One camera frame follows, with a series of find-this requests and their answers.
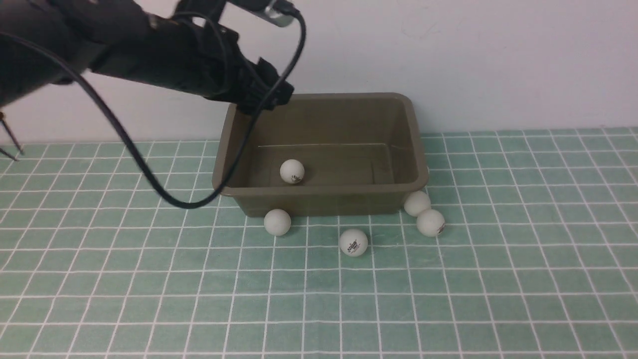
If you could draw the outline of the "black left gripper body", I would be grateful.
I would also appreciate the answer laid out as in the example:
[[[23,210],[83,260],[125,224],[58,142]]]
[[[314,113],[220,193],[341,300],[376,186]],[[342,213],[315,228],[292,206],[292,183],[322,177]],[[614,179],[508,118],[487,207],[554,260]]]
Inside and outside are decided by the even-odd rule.
[[[108,47],[91,64],[93,73],[210,100],[256,100],[260,84],[241,59],[237,34],[223,34],[226,49],[213,30],[185,18],[148,15],[147,32]]]

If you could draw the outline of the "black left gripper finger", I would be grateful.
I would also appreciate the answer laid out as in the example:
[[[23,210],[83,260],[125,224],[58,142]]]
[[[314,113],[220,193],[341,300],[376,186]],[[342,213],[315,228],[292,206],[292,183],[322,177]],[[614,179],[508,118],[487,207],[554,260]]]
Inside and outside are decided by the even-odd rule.
[[[276,68],[263,58],[257,63],[242,57],[242,67],[238,82],[241,84],[241,100],[237,109],[244,114],[254,114],[260,104],[261,109],[272,111],[279,105],[286,105],[294,93],[294,86],[282,80]]]

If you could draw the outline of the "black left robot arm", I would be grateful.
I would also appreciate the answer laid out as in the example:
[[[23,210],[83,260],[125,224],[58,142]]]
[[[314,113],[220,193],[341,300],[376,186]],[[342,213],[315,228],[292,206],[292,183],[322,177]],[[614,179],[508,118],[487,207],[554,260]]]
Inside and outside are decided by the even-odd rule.
[[[45,55],[16,43],[25,39],[63,59],[73,70],[235,104],[251,114],[280,79],[269,62],[251,63],[239,35],[218,22],[223,0],[180,0],[170,18],[146,12],[134,0],[3,0],[1,106],[49,84],[73,81]]]

